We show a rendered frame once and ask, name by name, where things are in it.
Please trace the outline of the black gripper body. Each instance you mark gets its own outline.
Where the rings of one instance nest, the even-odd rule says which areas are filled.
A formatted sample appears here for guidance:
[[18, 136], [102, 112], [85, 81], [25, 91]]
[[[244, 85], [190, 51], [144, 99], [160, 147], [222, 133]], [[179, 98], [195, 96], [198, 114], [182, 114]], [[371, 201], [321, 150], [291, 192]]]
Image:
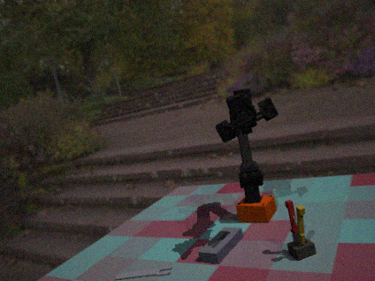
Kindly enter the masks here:
[[[275, 117], [277, 117], [279, 115], [273, 101], [271, 98], [266, 98], [265, 100], [268, 101], [268, 103], [270, 104], [274, 114], [275, 114]], [[263, 116], [260, 116], [262, 115], [261, 112], [259, 111], [258, 113], [256, 114], [253, 114], [250, 109], [249, 109], [249, 113], [247, 113], [247, 110], [243, 111], [242, 113], [236, 115], [236, 118], [234, 121], [230, 122], [229, 124], [232, 125], [232, 124], [235, 124], [237, 122], [237, 124], [233, 125], [233, 129], [236, 128], [236, 127], [240, 127], [242, 129], [243, 132], [246, 132], [248, 129], [254, 127], [257, 125], [257, 121], [264, 118]], [[256, 118], [260, 116], [259, 118]], [[219, 123], [220, 124], [220, 123]], [[218, 131], [218, 134], [221, 138], [221, 140], [223, 142], [228, 142], [229, 140], [226, 140], [226, 137], [224, 136], [224, 134], [222, 133], [220, 127], [219, 127], [219, 124], [216, 125], [216, 129]]]

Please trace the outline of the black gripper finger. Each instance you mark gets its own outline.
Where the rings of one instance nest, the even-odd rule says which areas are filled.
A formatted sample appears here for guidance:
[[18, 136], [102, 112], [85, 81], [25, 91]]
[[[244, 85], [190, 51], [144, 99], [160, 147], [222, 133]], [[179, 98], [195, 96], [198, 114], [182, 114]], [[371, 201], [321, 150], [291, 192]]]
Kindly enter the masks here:
[[[233, 138], [235, 138], [235, 130], [233, 129], [233, 127], [228, 123], [227, 120], [225, 120], [224, 122], [220, 123], [219, 124], [219, 127], [222, 131], [222, 133], [224, 134], [224, 136], [226, 137], [226, 140], [229, 141]], [[222, 129], [223, 128], [223, 129]], [[228, 130], [229, 129], [229, 130]]]
[[275, 117], [275, 114], [267, 100], [258, 103], [260, 112], [266, 121]]

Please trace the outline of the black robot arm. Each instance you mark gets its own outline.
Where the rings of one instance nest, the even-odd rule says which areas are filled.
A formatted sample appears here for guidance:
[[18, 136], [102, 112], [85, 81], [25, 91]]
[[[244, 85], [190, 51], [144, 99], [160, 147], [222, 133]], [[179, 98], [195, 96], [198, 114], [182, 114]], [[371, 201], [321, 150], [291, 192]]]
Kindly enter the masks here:
[[[250, 109], [253, 114], [256, 114], [255, 105], [252, 105], [250, 88], [233, 91], [233, 95], [226, 98], [226, 103], [229, 109], [230, 122], [237, 119], [236, 115], [245, 110], [249, 113]], [[239, 177], [241, 188], [244, 188], [246, 197], [243, 203], [260, 203], [263, 197], [260, 197], [259, 187], [264, 184], [264, 174], [259, 170], [257, 162], [252, 159], [248, 137], [249, 133], [253, 133], [252, 128], [243, 132], [238, 126], [234, 130], [241, 150], [242, 163]]]

